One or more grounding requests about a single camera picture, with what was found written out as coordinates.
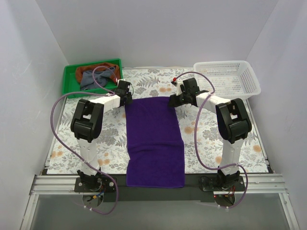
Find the purple towel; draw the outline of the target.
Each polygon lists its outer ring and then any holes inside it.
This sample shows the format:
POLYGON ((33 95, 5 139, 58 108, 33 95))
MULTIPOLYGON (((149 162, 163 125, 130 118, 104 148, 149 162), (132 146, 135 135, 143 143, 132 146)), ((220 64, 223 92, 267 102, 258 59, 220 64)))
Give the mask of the purple towel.
POLYGON ((169 97, 135 99, 125 106, 129 187, 181 188, 184 142, 169 97))

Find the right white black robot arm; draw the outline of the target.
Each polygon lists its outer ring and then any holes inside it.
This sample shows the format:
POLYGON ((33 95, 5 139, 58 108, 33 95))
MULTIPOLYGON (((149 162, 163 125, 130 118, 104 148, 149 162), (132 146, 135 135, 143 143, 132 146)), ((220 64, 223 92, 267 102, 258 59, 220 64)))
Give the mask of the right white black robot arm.
POLYGON ((168 106, 179 107, 191 104, 199 108, 194 128, 196 156, 204 168, 217 171, 215 178, 208 180, 208 184, 221 189, 233 187, 239 181, 239 169, 243 168, 239 164, 243 141, 252 130, 243 101, 240 98, 230 100, 215 96, 215 91, 200 90, 195 78, 180 82, 177 82, 177 78, 173 78, 171 83, 176 86, 177 92, 170 96, 168 106), (216 114, 218 131, 223 139, 222 160, 217 168, 206 166, 201 161, 198 151, 197 126, 203 108, 216 114))

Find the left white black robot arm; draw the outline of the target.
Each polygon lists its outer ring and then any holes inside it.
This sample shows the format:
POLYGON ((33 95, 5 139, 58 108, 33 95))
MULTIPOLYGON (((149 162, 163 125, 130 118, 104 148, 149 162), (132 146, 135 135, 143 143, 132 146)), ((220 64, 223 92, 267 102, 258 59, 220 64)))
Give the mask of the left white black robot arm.
POLYGON ((103 179, 98 163, 96 139, 102 131, 104 113, 132 103, 131 83, 118 82, 114 94, 92 100, 80 99, 72 117, 71 131, 80 147, 81 169, 77 171, 82 185, 91 191, 103 188, 103 179))

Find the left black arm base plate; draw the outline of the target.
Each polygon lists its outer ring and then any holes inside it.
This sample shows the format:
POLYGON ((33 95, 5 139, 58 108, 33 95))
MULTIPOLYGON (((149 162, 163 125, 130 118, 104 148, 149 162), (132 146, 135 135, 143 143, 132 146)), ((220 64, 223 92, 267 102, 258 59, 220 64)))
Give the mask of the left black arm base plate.
POLYGON ((90 188, 85 182, 78 177, 75 181, 74 192, 77 193, 113 193, 116 191, 115 183, 108 177, 101 177, 97 179, 97 183, 94 187, 90 188))

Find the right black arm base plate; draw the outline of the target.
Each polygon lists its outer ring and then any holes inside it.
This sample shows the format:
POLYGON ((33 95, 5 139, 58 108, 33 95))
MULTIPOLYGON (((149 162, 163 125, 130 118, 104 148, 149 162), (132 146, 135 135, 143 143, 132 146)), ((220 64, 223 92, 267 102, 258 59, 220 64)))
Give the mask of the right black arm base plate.
POLYGON ((200 189, 204 192, 230 192, 235 191, 243 192, 245 190, 245 183, 243 177, 240 176, 237 181, 223 182, 216 175, 205 175, 199 179, 200 189))

